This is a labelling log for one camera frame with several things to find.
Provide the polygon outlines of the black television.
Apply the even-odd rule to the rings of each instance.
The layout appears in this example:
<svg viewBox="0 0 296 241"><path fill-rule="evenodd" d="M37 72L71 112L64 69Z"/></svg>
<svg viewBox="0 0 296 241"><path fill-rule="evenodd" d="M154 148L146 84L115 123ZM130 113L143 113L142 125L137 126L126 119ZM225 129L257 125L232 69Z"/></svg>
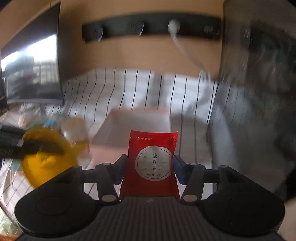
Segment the black television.
<svg viewBox="0 0 296 241"><path fill-rule="evenodd" d="M8 104L63 104L58 67L60 7L57 3L36 17L1 50Z"/></svg>

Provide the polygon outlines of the black appliance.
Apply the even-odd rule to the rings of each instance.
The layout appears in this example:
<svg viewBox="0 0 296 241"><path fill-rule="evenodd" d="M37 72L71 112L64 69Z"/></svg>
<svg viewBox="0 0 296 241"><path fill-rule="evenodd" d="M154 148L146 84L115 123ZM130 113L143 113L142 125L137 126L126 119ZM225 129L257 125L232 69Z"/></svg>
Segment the black appliance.
<svg viewBox="0 0 296 241"><path fill-rule="evenodd" d="M214 167L295 197L295 1L224 2L208 135Z"/></svg>

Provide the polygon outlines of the pink cardboard box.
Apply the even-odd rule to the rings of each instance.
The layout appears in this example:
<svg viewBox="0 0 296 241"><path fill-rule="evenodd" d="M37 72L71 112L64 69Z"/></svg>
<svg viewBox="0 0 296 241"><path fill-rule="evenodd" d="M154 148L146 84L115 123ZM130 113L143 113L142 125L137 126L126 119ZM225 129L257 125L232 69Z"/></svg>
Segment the pink cardboard box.
<svg viewBox="0 0 296 241"><path fill-rule="evenodd" d="M155 108L112 109L100 128L90 131L90 164L86 168L114 163L122 154L127 154L131 131L170 133L170 112Z"/></svg>

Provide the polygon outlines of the red tea sachet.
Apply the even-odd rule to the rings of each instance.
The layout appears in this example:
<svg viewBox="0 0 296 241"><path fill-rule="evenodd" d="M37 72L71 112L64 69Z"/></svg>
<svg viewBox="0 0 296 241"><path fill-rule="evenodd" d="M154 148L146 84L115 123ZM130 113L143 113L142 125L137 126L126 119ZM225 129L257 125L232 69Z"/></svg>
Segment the red tea sachet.
<svg viewBox="0 0 296 241"><path fill-rule="evenodd" d="M164 197L180 200L173 171L178 132L131 131L128 161L119 197Z"/></svg>

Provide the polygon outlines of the black power strip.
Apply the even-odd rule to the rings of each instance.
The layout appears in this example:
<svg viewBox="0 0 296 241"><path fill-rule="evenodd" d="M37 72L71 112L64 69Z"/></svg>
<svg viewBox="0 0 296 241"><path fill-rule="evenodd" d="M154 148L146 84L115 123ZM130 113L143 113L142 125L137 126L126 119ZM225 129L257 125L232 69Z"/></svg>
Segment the black power strip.
<svg viewBox="0 0 296 241"><path fill-rule="evenodd" d="M107 38L141 35L166 35L171 20L178 24L177 34L181 36L219 40L221 19L214 16L177 12L151 12L115 16L82 25L84 42Z"/></svg>

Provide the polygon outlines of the yellow round plastic lid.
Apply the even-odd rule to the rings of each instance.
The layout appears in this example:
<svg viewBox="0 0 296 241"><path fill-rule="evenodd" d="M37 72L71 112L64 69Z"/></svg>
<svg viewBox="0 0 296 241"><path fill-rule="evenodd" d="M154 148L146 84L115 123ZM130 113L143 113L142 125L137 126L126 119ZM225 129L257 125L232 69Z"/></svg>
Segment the yellow round plastic lid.
<svg viewBox="0 0 296 241"><path fill-rule="evenodd" d="M53 142L64 151L62 155L37 152L25 156L21 161L21 167L25 177L34 188L41 186L72 166L78 165L75 151L57 131L49 128L32 128L24 134L23 139L26 141Z"/></svg>

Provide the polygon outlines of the white black grid tablecloth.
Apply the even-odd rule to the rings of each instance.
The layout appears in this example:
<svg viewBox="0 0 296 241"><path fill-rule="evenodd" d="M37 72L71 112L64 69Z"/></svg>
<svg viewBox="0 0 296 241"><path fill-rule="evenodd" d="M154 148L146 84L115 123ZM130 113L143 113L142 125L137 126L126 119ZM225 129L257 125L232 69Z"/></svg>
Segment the white black grid tablecloth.
<svg viewBox="0 0 296 241"><path fill-rule="evenodd" d="M191 77L95 68L63 84L64 106L13 106L1 116L1 124L25 130L48 127L70 144L83 169L126 154L131 130L176 132L175 154L211 168L206 133L216 87L204 72Z"/></svg>

